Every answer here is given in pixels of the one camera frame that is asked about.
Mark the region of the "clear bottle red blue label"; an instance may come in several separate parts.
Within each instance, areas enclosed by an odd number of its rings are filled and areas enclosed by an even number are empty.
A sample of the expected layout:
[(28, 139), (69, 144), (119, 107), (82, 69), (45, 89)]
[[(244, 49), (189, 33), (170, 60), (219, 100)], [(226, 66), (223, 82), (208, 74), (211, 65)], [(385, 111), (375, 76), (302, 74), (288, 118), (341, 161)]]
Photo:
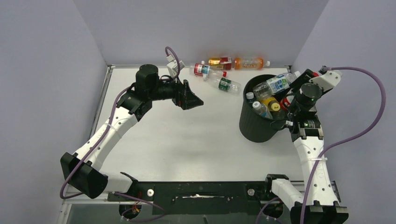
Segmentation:
[(198, 77), (209, 77), (209, 76), (219, 76), (219, 77), (226, 77), (227, 72), (222, 70), (215, 70), (210, 65), (206, 65), (203, 63), (192, 63), (189, 66), (189, 72), (192, 75)]

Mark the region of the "clear blue water bottle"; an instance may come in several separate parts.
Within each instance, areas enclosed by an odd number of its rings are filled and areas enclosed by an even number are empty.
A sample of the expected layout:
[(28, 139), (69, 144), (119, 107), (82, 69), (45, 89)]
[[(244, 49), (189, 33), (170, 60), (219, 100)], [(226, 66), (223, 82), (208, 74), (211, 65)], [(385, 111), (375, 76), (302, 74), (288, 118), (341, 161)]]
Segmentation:
[(252, 103), (252, 108), (255, 112), (257, 112), (260, 116), (268, 118), (268, 119), (273, 119), (269, 109), (267, 108), (266, 105), (262, 104), (259, 101), (255, 101)]

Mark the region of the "clear bottle dark green label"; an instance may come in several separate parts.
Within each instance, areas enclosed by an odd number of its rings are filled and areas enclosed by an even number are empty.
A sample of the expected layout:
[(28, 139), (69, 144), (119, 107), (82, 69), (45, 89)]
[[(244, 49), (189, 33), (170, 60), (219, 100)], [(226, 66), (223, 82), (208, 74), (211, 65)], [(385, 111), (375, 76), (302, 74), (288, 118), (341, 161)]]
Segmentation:
[(211, 87), (238, 96), (241, 93), (241, 84), (225, 77), (216, 75), (208, 75), (203, 78), (203, 81)]

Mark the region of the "green tea bottle white cap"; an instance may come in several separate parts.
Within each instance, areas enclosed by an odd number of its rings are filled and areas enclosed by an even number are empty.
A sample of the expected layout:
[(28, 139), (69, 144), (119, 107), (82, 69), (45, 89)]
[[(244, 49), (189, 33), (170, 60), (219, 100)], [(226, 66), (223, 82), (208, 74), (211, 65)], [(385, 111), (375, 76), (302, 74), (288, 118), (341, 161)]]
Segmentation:
[(254, 103), (256, 101), (256, 97), (253, 92), (247, 92), (246, 99), (247, 99), (247, 103), (249, 105), (251, 105), (252, 103)]

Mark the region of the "black ribbed plastic bin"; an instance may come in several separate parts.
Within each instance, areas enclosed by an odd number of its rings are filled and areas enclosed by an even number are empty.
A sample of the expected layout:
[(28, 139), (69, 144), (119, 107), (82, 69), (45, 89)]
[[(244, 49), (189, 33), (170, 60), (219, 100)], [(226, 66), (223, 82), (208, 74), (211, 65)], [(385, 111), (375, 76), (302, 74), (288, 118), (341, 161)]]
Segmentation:
[[(287, 111), (282, 108), (278, 112), (270, 111), (273, 119), (262, 117), (253, 110), (252, 104), (249, 105), (247, 103), (246, 93), (253, 92), (253, 88), (256, 85), (272, 77), (275, 76), (270, 74), (255, 76), (247, 82), (242, 92), (243, 103), (239, 120), (239, 129), (242, 135), (252, 142), (262, 143), (270, 140), (281, 129), (282, 121), (287, 117)], [(277, 99), (280, 103), (288, 91), (289, 89), (283, 90), (272, 97)]]

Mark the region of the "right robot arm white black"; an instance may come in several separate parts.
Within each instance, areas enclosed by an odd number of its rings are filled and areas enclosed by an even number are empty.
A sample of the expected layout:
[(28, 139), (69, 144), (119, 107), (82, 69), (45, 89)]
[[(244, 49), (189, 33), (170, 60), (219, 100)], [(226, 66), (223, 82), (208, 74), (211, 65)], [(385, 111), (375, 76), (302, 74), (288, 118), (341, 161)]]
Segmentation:
[(340, 82), (342, 73), (322, 68), (295, 74), (298, 77), (281, 105), (288, 112), (284, 126), (300, 159), (305, 191), (301, 193), (285, 175), (267, 175), (262, 191), (265, 197), (278, 197), (284, 203), (293, 224), (342, 224), (349, 214), (332, 187), (323, 154), (324, 133), (316, 115), (316, 102)]

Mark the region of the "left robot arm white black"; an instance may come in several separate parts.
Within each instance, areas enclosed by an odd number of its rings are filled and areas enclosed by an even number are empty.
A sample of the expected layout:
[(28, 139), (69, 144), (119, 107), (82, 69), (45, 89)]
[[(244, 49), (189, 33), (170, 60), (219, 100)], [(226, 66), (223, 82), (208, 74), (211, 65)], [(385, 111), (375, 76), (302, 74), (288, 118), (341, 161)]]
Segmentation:
[(122, 90), (116, 97), (109, 118), (97, 132), (73, 154), (61, 157), (65, 177), (60, 197), (67, 199), (64, 189), (67, 184), (91, 199), (104, 192), (128, 192), (135, 178), (120, 174), (103, 174), (100, 169), (111, 150), (123, 135), (137, 124), (152, 108), (152, 103), (170, 99), (182, 110), (202, 106), (204, 102), (190, 89), (187, 80), (166, 76), (161, 79), (158, 68), (152, 64), (139, 67), (135, 82)]

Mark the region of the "yellow juice bottle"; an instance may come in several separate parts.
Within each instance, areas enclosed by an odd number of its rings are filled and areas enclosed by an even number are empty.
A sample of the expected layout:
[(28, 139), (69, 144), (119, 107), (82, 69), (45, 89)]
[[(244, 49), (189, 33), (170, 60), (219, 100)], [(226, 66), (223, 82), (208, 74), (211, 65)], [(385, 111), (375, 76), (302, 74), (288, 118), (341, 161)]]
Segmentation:
[(259, 101), (264, 104), (271, 112), (278, 112), (281, 109), (278, 100), (274, 97), (260, 99)]

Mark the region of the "clear bottle blue green label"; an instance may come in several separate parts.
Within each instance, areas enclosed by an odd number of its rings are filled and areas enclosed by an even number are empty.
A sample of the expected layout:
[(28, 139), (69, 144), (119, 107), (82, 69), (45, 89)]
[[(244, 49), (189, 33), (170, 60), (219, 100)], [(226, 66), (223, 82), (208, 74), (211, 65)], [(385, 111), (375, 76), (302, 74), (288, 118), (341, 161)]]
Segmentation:
[(282, 73), (272, 77), (253, 88), (257, 99), (267, 99), (283, 90), (286, 90), (301, 75), (299, 71), (294, 73)]

